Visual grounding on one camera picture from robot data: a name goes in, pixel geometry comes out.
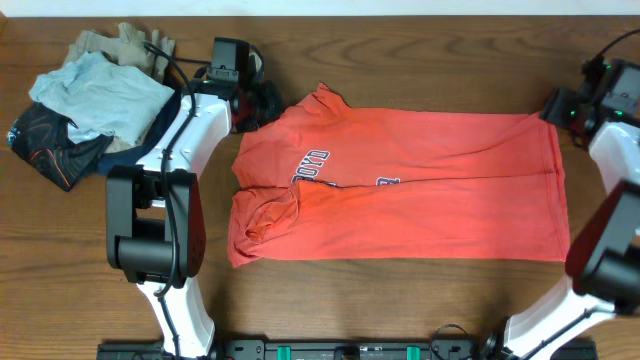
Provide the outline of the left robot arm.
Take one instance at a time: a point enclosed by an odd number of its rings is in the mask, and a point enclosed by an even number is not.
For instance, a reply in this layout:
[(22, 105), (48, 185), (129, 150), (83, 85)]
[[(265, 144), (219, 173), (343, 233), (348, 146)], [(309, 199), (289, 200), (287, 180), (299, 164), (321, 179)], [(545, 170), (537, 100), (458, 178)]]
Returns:
[(111, 169), (107, 259), (146, 296), (163, 340), (101, 345), (98, 358), (223, 358), (197, 278), (206, 248), (199, 179), (221, 140), (255, 131), (283, 110), (280, 92), (270, 81), (224, 86), (195, 80), (159, 142), (134, 165)]

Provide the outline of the red printed t-shirt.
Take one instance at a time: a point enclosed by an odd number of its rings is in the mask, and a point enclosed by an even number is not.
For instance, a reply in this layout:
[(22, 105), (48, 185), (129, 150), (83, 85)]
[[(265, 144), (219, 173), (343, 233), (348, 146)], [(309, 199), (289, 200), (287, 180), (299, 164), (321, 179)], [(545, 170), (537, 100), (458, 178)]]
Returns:
[(228, 256), (563, 261), (555, 128), (534, 114), (352, 108), (320, 85), (246, 134)]

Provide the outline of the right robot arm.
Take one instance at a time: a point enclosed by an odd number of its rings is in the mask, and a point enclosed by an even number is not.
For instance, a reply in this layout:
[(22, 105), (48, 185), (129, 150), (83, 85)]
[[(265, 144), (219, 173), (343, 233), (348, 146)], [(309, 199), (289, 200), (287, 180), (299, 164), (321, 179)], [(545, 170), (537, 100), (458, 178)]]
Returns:
[(483, 359), (595, 359), (583, 332), (639, 308), (639, 88), (596, 91), (574, 123), (607, 197), (572, 243), (561, 280), (487, 339)]

